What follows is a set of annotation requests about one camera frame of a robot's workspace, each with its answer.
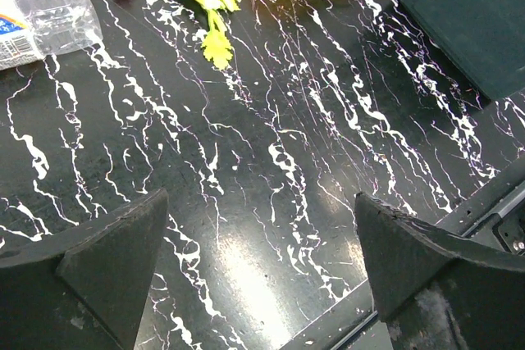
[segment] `black table surface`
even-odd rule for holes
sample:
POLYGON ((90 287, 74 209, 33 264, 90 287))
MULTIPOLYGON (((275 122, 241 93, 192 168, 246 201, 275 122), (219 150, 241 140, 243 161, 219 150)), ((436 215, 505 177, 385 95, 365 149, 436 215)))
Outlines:
POLYGON ((358 191, 436 223, 523 150, 524 96, 487 101, 397 0, 242 0, 224 71, 195 2, 92 2, 102 47, 0 72, 0 248, 166 188, 137 349, 318 348, 371 309, 358 191))

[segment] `marble countertop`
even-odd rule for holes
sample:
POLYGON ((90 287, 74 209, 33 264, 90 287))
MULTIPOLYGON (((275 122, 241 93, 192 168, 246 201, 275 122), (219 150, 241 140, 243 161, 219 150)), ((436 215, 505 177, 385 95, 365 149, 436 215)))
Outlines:
POLYGON ((0 71, 0 250, 166 188, 138 350, 362 320, 354 195, 436 223, 523 150, 523 95, 480 96, 397 0, 242 0, 223 72, 195 2, 92 2, 102 47, 0 71))

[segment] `clear plastic bottle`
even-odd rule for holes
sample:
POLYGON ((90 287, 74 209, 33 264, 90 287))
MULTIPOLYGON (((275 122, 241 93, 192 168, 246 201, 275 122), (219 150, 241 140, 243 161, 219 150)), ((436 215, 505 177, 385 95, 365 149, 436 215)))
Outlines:
POLYGON ((0 0, 0 70, 102 39, 90 0, 0 0))

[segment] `bottle label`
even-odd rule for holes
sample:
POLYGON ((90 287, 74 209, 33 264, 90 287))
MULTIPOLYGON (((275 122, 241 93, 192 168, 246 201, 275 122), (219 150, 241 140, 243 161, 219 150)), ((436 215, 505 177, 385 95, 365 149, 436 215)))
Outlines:
POLYGON ((44 58, 15 0, 0 0, 0 70, 44 58))

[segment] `blue and orange label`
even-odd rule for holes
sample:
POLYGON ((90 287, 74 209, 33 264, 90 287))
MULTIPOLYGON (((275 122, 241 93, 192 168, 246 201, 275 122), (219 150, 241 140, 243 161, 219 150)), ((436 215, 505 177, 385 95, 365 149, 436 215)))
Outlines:
POLYGON ((24 24, 0 14, 0 34, 16 32, 17 30, 23 29, 25 29, 24 24))

